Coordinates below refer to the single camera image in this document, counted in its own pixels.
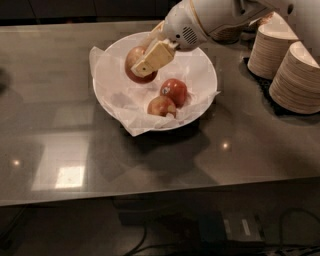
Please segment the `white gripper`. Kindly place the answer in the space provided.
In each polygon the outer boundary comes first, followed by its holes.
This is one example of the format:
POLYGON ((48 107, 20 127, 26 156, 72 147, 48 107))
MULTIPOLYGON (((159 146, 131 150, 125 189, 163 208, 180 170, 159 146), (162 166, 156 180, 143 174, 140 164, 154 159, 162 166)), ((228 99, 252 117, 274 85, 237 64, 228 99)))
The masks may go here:
POLYGON ((146 77, 169 64, 176 51, 192 51, 206 41, 193 0, 182 0, 169 11, 155 32, 141 40, 139 45, 144 54, 131 71, 138 77, 146 77))

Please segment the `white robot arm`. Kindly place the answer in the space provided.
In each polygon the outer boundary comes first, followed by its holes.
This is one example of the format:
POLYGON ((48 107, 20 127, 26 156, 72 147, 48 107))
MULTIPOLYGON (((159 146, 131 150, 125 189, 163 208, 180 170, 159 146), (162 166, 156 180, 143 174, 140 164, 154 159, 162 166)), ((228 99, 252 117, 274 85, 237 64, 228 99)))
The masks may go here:
POLYGON ((225 29, 278 13, 315 60, 320 58, 320 0, 182 0, 142 41, 146 51, 132 67, 139 77, 192 51, 225 29))

